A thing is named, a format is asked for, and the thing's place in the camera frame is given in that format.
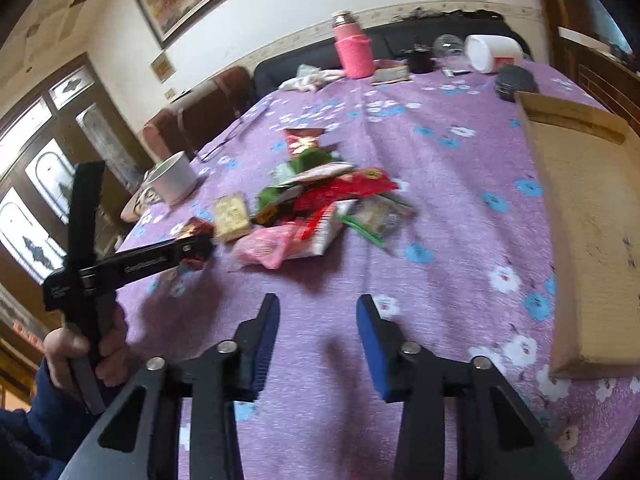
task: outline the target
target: floral tablecloth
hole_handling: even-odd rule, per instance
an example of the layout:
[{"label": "floral tablecloth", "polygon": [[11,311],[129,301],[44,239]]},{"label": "floral tablecloth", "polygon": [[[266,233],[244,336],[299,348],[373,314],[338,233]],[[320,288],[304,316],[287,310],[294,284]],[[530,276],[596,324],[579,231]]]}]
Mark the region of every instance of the floral tablecloth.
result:
[{"label": "floral tablecloth", "polygon": [[[527,67],[541,92],[597,106],[552,68]],[[417,208],[389,253],[346,230],[325,256],[277,271],[228,272],[229,250],[216,248],[203,271],[169,272],[120,291],[136,351],[172,360],[230,337],[265,293],[280,297],[266,389],[255,404],[236,404],[247,479],[390,478],[402,405],[384,404],[373,389],[355,321],[363,293],[435,354],[490,357],[577,480],[596,480],[615,457],[640,413],[640,381],[548,376],[556,279],[543,189],[516,107],[493,86],[494,76],[438,72],[376,88],[365,79],[315,94],[274,92],[230,126],[234,138],[208,164],[193,163],[203,183],[181,206],[153,206],[127,238],[124,249],[168,238],[190,216],[211,219],[213,200],[224,194],[242,191],[252,203],[288,158],[285,127],[326,128],[325,143],[361,167],[383,168]],[[181,479],[189,424],[185,401]],[[453,429],[449,412],[447,425]],[[453,434],[447,439],[454,478]]]}]

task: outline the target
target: brown leather chair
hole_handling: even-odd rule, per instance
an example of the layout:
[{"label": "brown leather chair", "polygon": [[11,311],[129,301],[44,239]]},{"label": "brown leather chair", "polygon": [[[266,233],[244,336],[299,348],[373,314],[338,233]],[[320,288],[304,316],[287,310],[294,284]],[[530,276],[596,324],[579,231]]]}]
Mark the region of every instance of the brown leather chair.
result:
[{"label": "brown leather chair", "polygon": [[255,101],[251,75],[244,67],[235,66],[165,106],[145,124],[142,137],[161,160],[181,151],[193,158]]}]

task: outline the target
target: white mug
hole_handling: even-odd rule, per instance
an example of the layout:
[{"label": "white mug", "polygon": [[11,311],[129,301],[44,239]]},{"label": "white mug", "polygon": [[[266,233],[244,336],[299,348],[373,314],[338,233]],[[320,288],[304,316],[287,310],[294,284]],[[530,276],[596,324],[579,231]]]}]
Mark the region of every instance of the white mug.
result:
[{"label": "white mug", "polygon": [[196,173],[189,164],[188,157],[184,152],[178,152],[153,168],[143,187],[152,187],[168,205],[176,205],[191,194],[196,183]]}]

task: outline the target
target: white wall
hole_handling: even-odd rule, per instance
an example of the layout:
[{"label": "white wall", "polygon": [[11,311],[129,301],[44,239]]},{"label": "white wall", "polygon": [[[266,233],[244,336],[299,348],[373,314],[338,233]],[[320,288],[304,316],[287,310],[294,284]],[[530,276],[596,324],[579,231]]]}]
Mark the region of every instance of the white wall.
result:
[{"label": "white wall", "polygon": [[[89,42],[102,82],[136,132],[166,103],[239,57],[341,9],[354,11],[424,0],[226,0],[167,48],[176,73],[161,85],[150,63],[161,49],[134,0],[112,0]],[[487,0],[541,8],[540,0]]]}]

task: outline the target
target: human hand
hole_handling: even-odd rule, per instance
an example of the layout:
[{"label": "human hand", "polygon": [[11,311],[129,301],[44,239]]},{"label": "human hand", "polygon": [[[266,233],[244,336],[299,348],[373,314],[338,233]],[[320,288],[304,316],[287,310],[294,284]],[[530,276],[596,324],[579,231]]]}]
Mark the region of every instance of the human hand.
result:
[{"label": "human hand", "polygon": [[[127,346],[127,322],[119,304],[113,313],[113,329],[98,344],[103,357],[95,369],[95,375],[105,386],[117,386],[129,379],[132,354]],[[53,385],[68,392],[75,390],[69,369],[69,359],[82,357],[89,351],[89,340],[68,328],[50,332],[44,339],[44,354]]]}]

